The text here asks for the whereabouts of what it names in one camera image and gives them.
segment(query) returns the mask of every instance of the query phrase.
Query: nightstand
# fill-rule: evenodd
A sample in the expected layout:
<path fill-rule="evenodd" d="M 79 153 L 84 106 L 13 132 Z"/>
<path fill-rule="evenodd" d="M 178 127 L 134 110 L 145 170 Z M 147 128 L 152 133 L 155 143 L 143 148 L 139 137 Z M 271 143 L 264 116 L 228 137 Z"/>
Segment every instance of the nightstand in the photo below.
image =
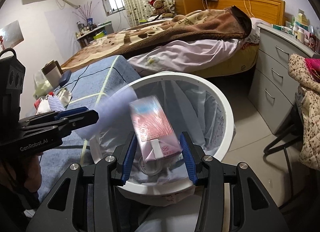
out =
<path fill-rule="evenodd" d="M 286 123 L 299 83 L 288 75 L 291 54 L 314 56 L 307 46 L 272 27 L 259 24 L 260 44 L 249 100 L 276 134 Z"/>

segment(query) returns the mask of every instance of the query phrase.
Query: tile floor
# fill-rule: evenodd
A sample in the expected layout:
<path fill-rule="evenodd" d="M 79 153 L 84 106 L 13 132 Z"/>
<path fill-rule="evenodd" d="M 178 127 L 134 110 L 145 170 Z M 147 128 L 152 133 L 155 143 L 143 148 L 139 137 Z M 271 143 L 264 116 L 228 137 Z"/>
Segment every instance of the tile floor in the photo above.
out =
<path fill-rule="evenodd" d="M 223 159 L 224 163 L 238 164 L 246 162 L 266 187 L 278 206 L 290 198 L 288 167 L 283 151 L 263 158 L 263 149 L 273 141 L 274 136 L 267 124 L 247 95 L 250 85 L 238 76 L 221 77 L 212 81 L 227 97 L 234 115 L 236 135 L 230 149 Z M 308 169 L 299 161 L 299 151 L 288 148 L 294 183 L 294 193 L 304 186 Z M 229 187 L 225 186 L 225 221 L 224 231 L 228 231 L 229 221 Z"/>

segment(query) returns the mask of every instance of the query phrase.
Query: bed headboard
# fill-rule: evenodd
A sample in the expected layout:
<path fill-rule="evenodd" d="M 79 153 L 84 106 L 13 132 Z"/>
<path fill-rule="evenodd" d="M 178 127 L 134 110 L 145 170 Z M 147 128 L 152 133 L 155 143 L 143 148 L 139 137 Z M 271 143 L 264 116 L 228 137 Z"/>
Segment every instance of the bed headboard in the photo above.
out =
<path fill-rule="evenodd" d="M 234 5 L 249 15 L 244 3 L 249 12 L 251 4 L 251 12 L 255 18 L 262 19 L 270 24 L 284 25 L 285 2 L 283 0 L 250 0 L 250 4 L 249 0 L 207 0 L 208 9 L 222 10 Z"/>

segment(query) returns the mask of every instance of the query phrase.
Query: drawer handle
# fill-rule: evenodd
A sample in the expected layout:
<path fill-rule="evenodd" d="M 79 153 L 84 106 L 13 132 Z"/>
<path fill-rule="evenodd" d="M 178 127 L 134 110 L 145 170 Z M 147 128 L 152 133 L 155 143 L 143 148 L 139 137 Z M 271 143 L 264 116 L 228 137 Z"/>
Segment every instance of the drawer handle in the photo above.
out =
<path fill-rule="evenodd" d="M 287 54 L 288 56 L 290 56 L 289 53 L 287 53 L 287 52 L 285 52 L 284 50 L 280 49 L 278 46 L 276 46 L 276 48 L 277 48 L 278 50 L 282 51 L 283 53 Z"/>
<path fill-rule="evenodd" d="M 276 73 L 273 68 L 271 68 L 272 72 L 274 72 L 275 74 L 277 74 L 280 78 L 283 78 L 283 76 L 279 75 L 278 73 Z"/>
<path fill-rule="evenodd" d="M 275 97 L 271 96 L 270 93 L 267 91 L 267 89 L 264 89 L 265 92 L 270 96 L 270 98 L 272 98 L 273 100 L 276 99 Z"/>

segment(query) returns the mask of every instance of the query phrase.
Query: metal screw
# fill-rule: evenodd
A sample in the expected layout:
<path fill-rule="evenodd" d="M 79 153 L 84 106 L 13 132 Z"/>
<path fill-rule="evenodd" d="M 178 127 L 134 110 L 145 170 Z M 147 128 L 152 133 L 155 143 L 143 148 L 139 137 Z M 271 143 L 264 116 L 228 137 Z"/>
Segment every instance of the metal screw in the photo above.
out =
<path fill-rule="evenodd" d="M 113 162 L 115 160 L 115 157 L 113 155 L 109 155 L 106 157 L 107 162 Z"/>
<path fill-rule="evenodd" d="M 206 161 L 206 162 L 211 162 L 213 160 L 213 157 L 211 155 L 205 155 L 203 156 L 203 159 Z"/>
<path fill-rule="evenodd" d="M 77 164 L 77 163 L 73 163 L 72 165 L 70 165 L 70 169 L 71 170 L 76 170 L 76 169 L 78 169 L 79 168 L 79 164 Z"/>
<path fill-rule="evenodd" d="M 239 166 L 240 166 L 241 169 L 247 169 L 248 168 L 248 165 L 246 163 L 240 163 Z"/>

